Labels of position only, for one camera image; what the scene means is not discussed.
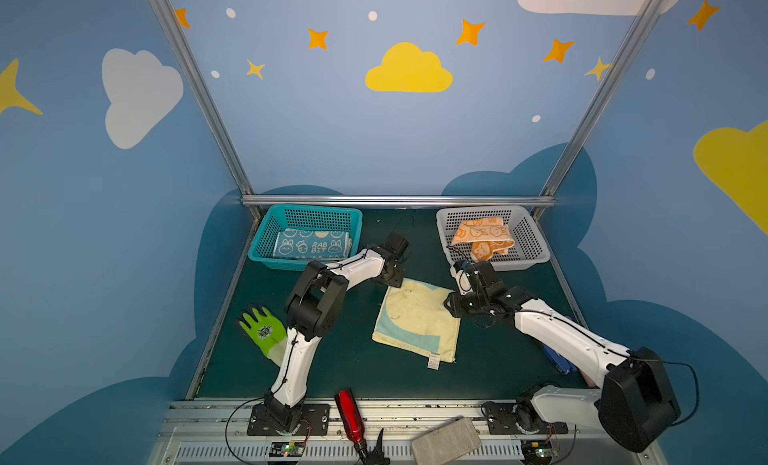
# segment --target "star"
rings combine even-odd
[[[16,73],[18,72],[18,60],[15,59],[0,73],[0,113],[6,108],[18,106],[32,113],[43,114],[38,107],[32,105],[16,90]]]
[[[326,35],[328,35],[328,32],[316,32],[310,28],[310,48],[315,48],[318,46],[324,50],[327,50],[328,48],[326,48]]]
[[[598,64],[594,66],[590,71],[586,72],[584,76],[587,75],[594,75],[598,77],[598,81],[600,81],[600,78],[603,76],[603,72],[610,67],[610,63],[603,63],[602,57],[598,57]]]
[[[473,25],[470,22],[464,21],[464,29],[462,30],[462,35],[458,38],[456,41],[456,45],[460,45],[462,43],[471,43],[474,46],[478,45],[478,33],[480,33],[480,30],[485,26],[485,23],[478,23],[477,25]]]
[[[261,76],[261,69],[264,68],[264,65],[255,66],[253,63],[248,60],[248,65],[250,65],[250,70],[248,70],[248,73],[246,75],[258,75],[259,78],[264,80],[264,77]]]
[[[557,60],[562,63],[563,58],[565,58],[565,52],[567,52],[574,43],[576,42],[560,43],[558,40],[554,40],[552,43],[552,51],[549,55],[544,57],[542,61],[548,62],[549,60]]]
[[[704,24],[706,23],[706,20],[710,19],[712,15],[717,12],[719,8],[715,8],[714,6],[710,6],[707,0],[704,0],[704,4],[701,5],[701,8],[699,8],[699,11],[696,12],[696,15],[694,15],[693,18],[688,20],[688,23],[686,25],[696,25],[698,27],[699,31],[701,31],[702,28],[704,28]]]
[[[174,10],[174,12],[176,12],[176,18],[179,19],[179,25],[183,26],[184,28],[192,28],[190,27],[190,23],[187,21],[186,8],[179,8],[178,10]]]

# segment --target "blue wall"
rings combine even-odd
[[[184,33],[260,193],[491,188],[466,174],[506,174],[567,142],[598,86],[585,73],[598,57],[610,62],[632,21],[531,12],[518,0],[172,1],[186,9]],[[456,44],[462,20],[486,23],[477,46]],[[327,49],[309,48],[308,28],[328,31]],[[543,62],[554,39],[575,44],[562,63]],[[368,88],[367,72],[399,42],[436,53],[453,75],[450,88]],[[246,74],[249,60],[264,65],[263,79]]]
[[[251,217],[188,88],[133,148],[107,132],[109,50],[179,69],[147,0],[0,0],[0,29],[42,112],[0,80],[0,463],[142,463]]]
[[[686,23],[703,2],[659,19],[542,223],[594,330],[696,367],[700,411],[660,438],[670,465],[763,463],[768,236],[693,152],[713,129],[768,120],[766,0],[708,0],[720,10],[699,30]],[[667,368],[687,413],[690,374]],[[728,437],[746,430],[735,453]]]

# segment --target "perforated basket wall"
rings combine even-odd
[[[444,208],[437,212],[437,229],[443,252],[448,263],[471,259],[472,245],[460,243],[448,248],[458,226],[465,220],[479,220],[486,217],[502,217],[514,239],[514,247],[506,255],[494,254],[488,260],[496,271],[524,270],[537,263],[549,261],[549,249],[544,237],[536,227],[531,214],[523,207],[466,207]]]
[[[350,254],[354,255],[360,244],[362,212],[354,208],[312,207],[302,204],[273,205],[261,221],[248,250],[248,258],[260,261],[274,270],[302,271],[309,261],[272,258],[277,234],[286,228],[349,231],[352,239]]]

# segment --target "white care label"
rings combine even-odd
[[[429,362],[427,362],[427,368],[437,370],[440,367],[440,355],[429,354]]]

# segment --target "green work glove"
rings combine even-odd
[[[253,307],[251,314],[244,312],[243,321],[238,321],[251,340],[259,346],[265,357],[281,366],[283,355],[286,351],[286,328],[280,320],[277,320],[269,310],[260,307],[261,311]]]

